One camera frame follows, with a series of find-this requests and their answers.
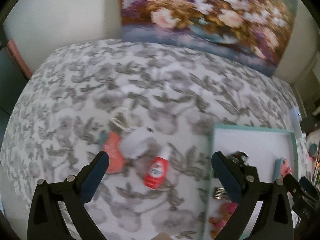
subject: bed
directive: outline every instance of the bed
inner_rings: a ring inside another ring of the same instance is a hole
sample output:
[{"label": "bed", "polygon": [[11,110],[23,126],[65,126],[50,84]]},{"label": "bed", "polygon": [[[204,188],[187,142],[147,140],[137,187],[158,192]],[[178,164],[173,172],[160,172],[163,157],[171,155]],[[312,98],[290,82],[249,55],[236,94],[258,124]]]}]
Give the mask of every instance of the bed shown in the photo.
[{"label": "bed", "polygon": [[[212,54],[151,43],[100,40],[55,50],[34,73],[10,117],[0,161],[29,208],[36,182],[77,174],[99,151],[110,112],[131,111],[155,141],[120,173],[105,175],[85,205],[111,240],[149,240],[159,232],[197,239],[204,223],[209,170],[207,135],[215,123],[292,129],[291,87]],[[171,148],[158,190],[142,183],[161,146]],[[307,170],[297,140],[299,173]],[[79,239],[66,208],[63,217]]]}]

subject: pink toy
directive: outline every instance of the pink toy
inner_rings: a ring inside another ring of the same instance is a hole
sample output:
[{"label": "pink toy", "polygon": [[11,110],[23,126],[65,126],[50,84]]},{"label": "pink toy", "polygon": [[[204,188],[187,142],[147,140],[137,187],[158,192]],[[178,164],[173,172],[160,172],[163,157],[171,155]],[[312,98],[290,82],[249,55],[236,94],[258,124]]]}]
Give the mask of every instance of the pink toy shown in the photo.
[{"label": "pink toy", "polygon": [[221,219],[216,219],[214,217],[210,217],[209,223],[214,225],[215,230],[210,231],[211,238],[214,239],[226,223],[231,218],[232,214],[236,211],[238,205],[235,203],[225,203],[220,206],[219,212],[222,215]]},{"label": "pink toy", "polygon": [[287,159],[285,159],[284,163],[281,165],[281,168],[280,168],[280,174],[282,178],[284,178],[284,176],[287,174],[292,174],[290,167],[287,166],[287,162],[288,162]]}]

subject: floral painting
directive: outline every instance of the floral painting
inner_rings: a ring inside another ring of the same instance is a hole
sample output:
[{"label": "floral painting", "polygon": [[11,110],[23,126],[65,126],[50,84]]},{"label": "floral painting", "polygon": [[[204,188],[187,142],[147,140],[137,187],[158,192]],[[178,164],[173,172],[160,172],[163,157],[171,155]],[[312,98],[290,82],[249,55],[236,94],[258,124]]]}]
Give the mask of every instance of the floral painting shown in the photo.
[{"label": "floral painting", "polygon": [[297,0],[121,0],[123,41],[197,49],[272,76]]}]

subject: red label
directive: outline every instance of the red label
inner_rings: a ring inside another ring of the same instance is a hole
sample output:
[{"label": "red label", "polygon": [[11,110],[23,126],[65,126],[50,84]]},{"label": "red label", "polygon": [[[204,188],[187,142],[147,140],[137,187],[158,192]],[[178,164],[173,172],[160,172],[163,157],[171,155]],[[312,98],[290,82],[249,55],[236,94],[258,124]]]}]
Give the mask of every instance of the red label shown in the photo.
[{"label": "red label", "polygon": [[151,164],[148,174],[144,178],[144,185],[147,187],[157,189],[163,183],[168,170],[168,161],[156,157]]}]

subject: white wall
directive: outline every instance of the white wall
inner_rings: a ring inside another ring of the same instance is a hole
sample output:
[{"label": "white wall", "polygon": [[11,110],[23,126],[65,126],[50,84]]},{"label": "white wall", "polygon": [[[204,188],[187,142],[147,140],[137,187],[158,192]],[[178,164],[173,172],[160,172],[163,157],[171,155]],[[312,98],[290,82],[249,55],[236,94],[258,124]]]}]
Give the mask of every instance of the white wall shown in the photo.
[{"label": "white wall", "polygon": [[19,0],[4,22],[32,72],[53,50],[120,37],[118,0]]},{"label": "white wall", "polygon": [[[27,65],[35,71],[56,48],[120,37],[118,0],[20,0],[4,22]],[[317,48],[317,27],[302,2],[275,76],[293,84]]]},{"label": "white wall", "polygon": [[312,62],[318,49],[318,27],[299,0],[291,38],[275,76],[293,85]]}]

